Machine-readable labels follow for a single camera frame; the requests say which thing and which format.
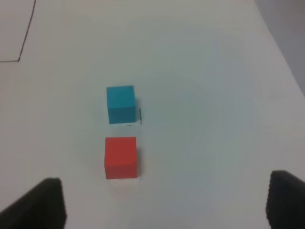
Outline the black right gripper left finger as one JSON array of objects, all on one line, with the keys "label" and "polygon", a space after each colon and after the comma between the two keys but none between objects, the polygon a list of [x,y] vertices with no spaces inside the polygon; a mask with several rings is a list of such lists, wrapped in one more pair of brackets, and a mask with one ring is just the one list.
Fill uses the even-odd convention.
[{"label": "black right gripper left finger", "polygon": [[59,178],[44,179],[0,212],[2,229],[63,229],[66,220]]}]

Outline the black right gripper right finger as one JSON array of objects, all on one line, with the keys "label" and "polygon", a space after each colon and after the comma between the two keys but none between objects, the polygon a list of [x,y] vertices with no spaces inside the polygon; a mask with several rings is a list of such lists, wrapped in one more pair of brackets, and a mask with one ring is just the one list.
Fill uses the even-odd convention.
[{"label": "black right gripper right finger", "polygon": [[265,211],[272,229],[303,229],[305,182],[287,171],[272,171]]}]

